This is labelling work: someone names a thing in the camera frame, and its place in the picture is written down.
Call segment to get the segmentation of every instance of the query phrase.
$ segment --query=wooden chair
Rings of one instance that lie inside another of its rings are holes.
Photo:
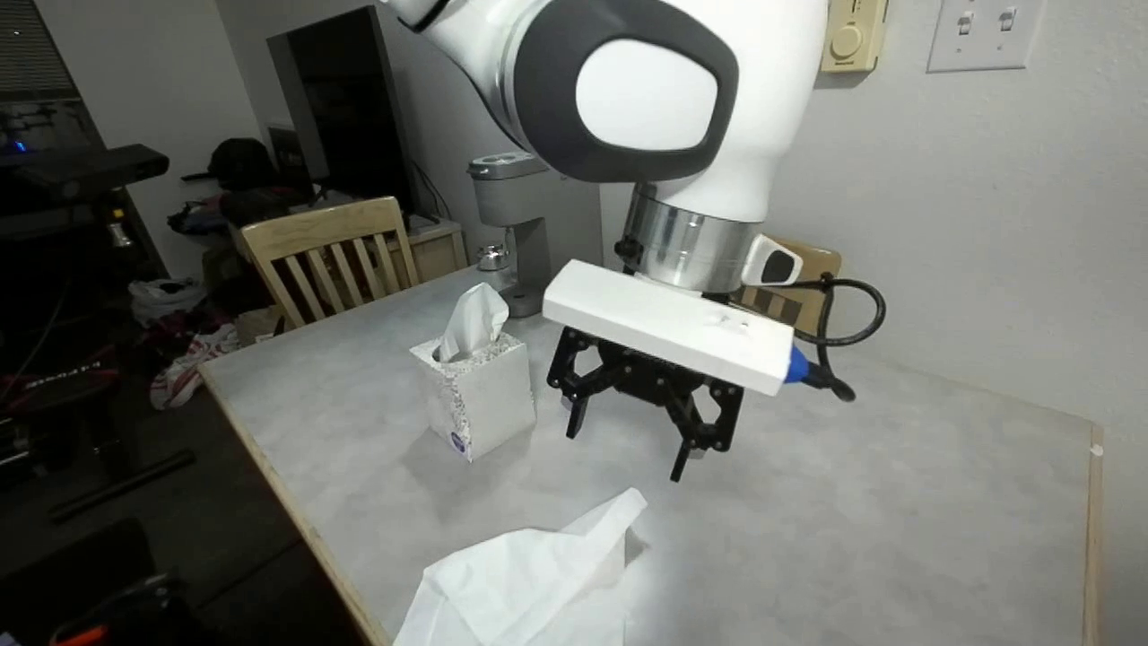
[[[396,199],[251,222],[239,236],[289,326],[400,290],[390,247],[407,283],[418,283]]]

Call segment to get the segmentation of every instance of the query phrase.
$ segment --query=light switch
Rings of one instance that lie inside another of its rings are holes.
[[[1042,0],[943,0],[930,71],[1027,69]]]
[[[827,0],[820,71],[870,71],[887,40],[887,0]]]

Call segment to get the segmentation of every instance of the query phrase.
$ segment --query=table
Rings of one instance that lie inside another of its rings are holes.
[[[514,333],[538,428],[467,467],[427,435],[407,344],[471,283],[452,272],[203,368],[372,644],[427,564],[623,487],[648,498],[626,534],[626,646],[1099,640],[1099,428],[842,353],[858,401],[747,395],[732,453],[672,486],[679,430],[647,401],[598,395],[562,439],[540,383],[561,332],[528,320]]]

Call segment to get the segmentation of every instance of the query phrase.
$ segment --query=tissue box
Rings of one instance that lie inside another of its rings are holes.
[[[478,359],[439,363],[439,341],[407,347],[427,381],[430,430],[460,456],[479,461],[534,428],[532,353],[501,333]]]

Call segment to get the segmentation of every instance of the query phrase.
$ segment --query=chair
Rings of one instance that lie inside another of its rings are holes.
[[[239,236],[289,326],[418,283],[396,199],[251,222]],[[396,272],[390,252],[397,252],[406,283]]]

